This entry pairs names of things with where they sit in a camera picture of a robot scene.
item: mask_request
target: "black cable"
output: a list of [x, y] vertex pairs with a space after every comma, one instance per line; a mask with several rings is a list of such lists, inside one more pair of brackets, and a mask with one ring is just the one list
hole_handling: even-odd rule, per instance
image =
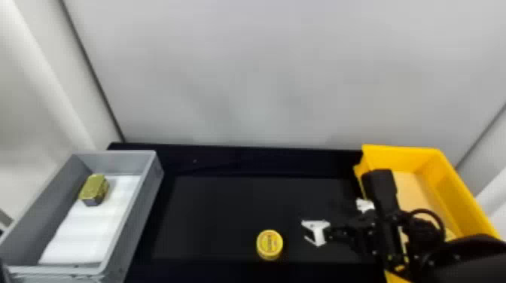
[[418, 208], [418, 209], [415, 209], [415, 210], [411, 211], [409, 213], [408, 226], [409, 227], [414, 227], [415, 226], [415, 220], [416, 220], [415, 215], [420, 215], [420, 214], [431, 215], [432, 218], [434, 218], [434, 220], [436, 220], [437, 225], [439, 226], [440, 240], [441, 240], [441, 242], [444, 242], [444, 240], [447, 238], [447, 230], [446, 230], [446, 228], [444, 226], [444, 223], [441, 220], [441, 218], [439, 216], [437, 216], [437, 214], [435, 214], [431, 210], [428, 210], [428, 209], [425, 209], [425, 208]]

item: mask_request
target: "gray plastic bin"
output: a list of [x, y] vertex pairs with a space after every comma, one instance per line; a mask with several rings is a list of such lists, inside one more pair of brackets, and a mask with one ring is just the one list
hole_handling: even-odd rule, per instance
[[[38, 265], [42, 252], [92, 173], [141, 176], [105, 259], [82, 266]], [[14, 281], [123, 281], [162, 178], [163, 170], [154, 151], [72, 154], [23, 216], [2, 235], [0, 258], [8, 265]]]

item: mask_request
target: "white backdrop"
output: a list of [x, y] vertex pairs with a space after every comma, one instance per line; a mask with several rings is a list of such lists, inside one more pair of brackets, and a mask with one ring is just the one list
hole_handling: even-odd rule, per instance
[[502, 0], [66, 0], [131, 142], [435, 146], [506, 101]]

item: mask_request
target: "yellow plastic bin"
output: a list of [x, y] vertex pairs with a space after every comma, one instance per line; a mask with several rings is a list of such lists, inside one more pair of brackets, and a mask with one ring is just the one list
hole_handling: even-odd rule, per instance
[[[457, 238], [485, 233], [500, 239], [469, 189], [440, 150], [363, 145], [362, 152], [361, 162], [353, 168], [359, 183], [366, 172], [391, 169], [401, 209], [411, 211], [427, 208], [435, 211]], [[406, 282], [388, 272], [386, 279], [389, 283]]]

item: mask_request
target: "can lid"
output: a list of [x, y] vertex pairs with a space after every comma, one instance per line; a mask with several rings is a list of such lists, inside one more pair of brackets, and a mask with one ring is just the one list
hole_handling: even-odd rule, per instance
[[275, 230], [264, 230], [257, 237], [257, 252], [265, 260], [275, 260], [283, 249], [283, 238]]

